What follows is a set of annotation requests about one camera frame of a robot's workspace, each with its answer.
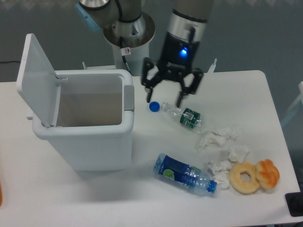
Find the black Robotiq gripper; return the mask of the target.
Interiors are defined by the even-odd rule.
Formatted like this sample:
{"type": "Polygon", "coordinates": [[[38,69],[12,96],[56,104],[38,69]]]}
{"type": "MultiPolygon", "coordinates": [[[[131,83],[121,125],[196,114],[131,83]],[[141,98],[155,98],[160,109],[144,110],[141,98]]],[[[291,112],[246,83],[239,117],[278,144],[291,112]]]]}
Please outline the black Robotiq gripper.
{"type": "Polygon", "coordinates": [[[180,84],[176,107],[181,106],[183,98],[189,94],[194,95],[203,78],[200,68],[192,68],[198,41],[194,41],[196,33],[189,32],[186,38],[180,38],[170,32],[166,33],[161,55],[158,62],[145,57],[143,60],[141,84],[147,93],[146,102],[150,103],[153,89],[163,80],[175,81],[180,84]],[[159,71],[152,74],[152,70],[158,67],[159,71]],[[189,86],[185,85],[184,78],[192,74],[194,78],[189,86]]]}

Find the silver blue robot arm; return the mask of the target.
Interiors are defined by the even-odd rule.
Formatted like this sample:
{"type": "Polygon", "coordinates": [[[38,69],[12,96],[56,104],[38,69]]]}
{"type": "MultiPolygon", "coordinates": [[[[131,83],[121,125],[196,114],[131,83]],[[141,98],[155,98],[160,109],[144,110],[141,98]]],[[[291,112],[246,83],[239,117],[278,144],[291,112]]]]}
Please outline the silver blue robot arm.
{"type": "Polygon", "coordinates": [[[149,57],[149,43],[155,23],[142,10],[139,0],[79,0],[76,2],[83,22],[92,30],[102,30],[112,46],[115,67],[140,76],[151,100],[154,88],[164,80],[180,84],[176,106],[195,94],[203,78],[201,69],[192,67],[211,14],[212,0],[178,0],[170,15],[160,56],[149,57]]]}

